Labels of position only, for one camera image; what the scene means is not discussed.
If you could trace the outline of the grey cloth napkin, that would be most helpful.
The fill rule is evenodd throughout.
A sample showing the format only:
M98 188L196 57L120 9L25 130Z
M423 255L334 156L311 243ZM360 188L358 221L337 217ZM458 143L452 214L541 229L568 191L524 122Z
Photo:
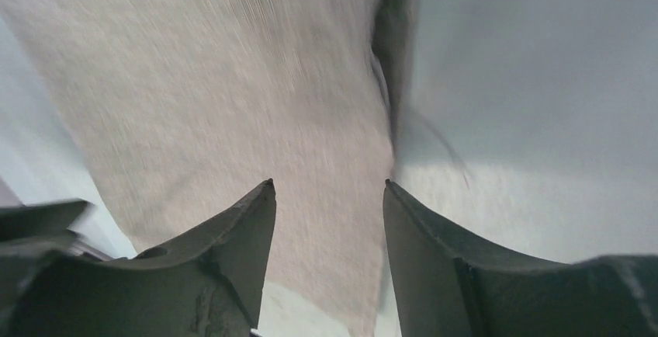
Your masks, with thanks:
M274 313L371 336L415 0L1 0L137 250L265 179Z

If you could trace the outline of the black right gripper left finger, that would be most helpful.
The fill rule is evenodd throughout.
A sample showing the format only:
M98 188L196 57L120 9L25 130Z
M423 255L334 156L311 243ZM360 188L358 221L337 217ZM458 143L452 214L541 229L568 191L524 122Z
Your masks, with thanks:
M275 224L265 180L232 207L132 259L82 241L91 273L1 272L3 336L250 336Z

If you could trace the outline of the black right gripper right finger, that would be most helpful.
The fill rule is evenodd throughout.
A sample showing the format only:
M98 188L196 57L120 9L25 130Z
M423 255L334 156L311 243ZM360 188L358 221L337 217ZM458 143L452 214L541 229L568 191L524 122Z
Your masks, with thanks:
M654 255L539 259L474 234L392 181L383 217L404 336L657 334Z

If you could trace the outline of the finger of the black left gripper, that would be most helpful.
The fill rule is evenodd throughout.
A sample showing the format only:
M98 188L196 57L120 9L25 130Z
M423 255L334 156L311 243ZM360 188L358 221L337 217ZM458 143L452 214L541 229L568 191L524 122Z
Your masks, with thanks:
M85 215L84 200L1 209L1 272L41 273L62 267L93 271L93 263L73 253L80 235L71 229Z

